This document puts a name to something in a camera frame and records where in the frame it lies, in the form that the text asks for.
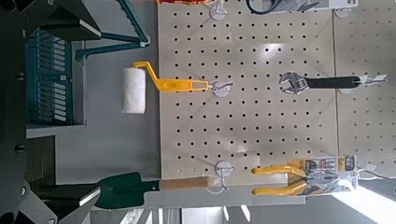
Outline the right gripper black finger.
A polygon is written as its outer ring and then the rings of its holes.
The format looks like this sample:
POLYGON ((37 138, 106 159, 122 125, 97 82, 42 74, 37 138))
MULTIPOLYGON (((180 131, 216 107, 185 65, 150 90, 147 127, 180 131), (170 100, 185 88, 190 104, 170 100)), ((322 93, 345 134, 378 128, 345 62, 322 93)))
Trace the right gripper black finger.
POLYGON ((21 205, 12 224, 82 224, 101 194, 97 184, 22 187, 21 205))
POLYGON ((101 30, 82 0, 13 0, 28 32, 41 30, 66 41, 99 40, 101 30))

